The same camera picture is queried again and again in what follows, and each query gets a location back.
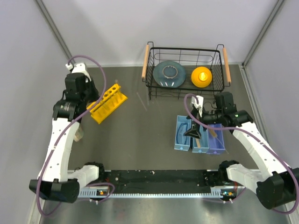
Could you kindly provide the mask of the blue safety goggles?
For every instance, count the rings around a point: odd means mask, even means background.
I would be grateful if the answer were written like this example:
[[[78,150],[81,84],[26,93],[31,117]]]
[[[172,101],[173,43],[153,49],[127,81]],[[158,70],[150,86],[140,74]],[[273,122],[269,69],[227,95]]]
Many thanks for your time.
[[[175,143],[179,145],[187,145],[190,142],[190,137],[185,135],[185,132],[190,128],[189,122],[177,122]]]

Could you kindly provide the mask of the wooden test tube holder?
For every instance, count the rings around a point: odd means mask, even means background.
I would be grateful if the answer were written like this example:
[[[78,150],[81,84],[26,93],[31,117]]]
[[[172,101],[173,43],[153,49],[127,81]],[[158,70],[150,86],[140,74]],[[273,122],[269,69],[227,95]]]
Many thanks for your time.
[[[197,145],[197,147],[200,148],[201,145],[200,145],[200,141],[199,141],[199,139],[195,138],[195,141],[196,141],[196,145]]]

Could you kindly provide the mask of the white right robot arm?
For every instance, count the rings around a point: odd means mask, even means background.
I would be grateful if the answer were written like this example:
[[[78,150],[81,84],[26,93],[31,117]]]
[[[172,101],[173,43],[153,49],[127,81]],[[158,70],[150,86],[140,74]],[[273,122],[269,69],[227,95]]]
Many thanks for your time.
[[[263,207],[279,212],[276,208],[293,202],[284,212],[289,215],[299,205],[299,170],[292,169],[270,147],[258,130],[253,118],[245,110],[237,110],[230,92],[215,95],[216,108],[206,111],[203,97],[188,93],[184,107],[189,117],[208,130],[230,131],[243,145],[258,167],[252,171],[236,161],[225,161],[218,169],[218,179],[228,185],[236,182],[252,191]]]

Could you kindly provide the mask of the short glass test tube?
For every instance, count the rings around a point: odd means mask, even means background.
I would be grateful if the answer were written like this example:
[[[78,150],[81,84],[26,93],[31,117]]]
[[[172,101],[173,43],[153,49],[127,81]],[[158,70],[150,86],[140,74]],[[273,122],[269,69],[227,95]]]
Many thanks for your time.
[[[103,110],[108,111],[109,110],[109,105],[108,105],[108,101],[110,99],[110,93],[109,91],[106,91],[103,95],[102,100],[100,101],[99,105]]]

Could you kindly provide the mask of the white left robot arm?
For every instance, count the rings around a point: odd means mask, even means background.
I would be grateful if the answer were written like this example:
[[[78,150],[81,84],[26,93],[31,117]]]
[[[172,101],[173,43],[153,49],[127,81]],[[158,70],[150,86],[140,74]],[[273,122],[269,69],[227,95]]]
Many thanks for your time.
[[[73,203],[79,191],[89,183],[101,185],[106,174],[101,163],[88,162],[81,169],[68,173],[73,141],[80,127],[81,114],[88,103],[99,98],[93,79],[87,72],[71,72],[65,78],[62,98],[53,107],[52,135],[47,155],[39,177],[32,179],[29,189],[43,200]]]

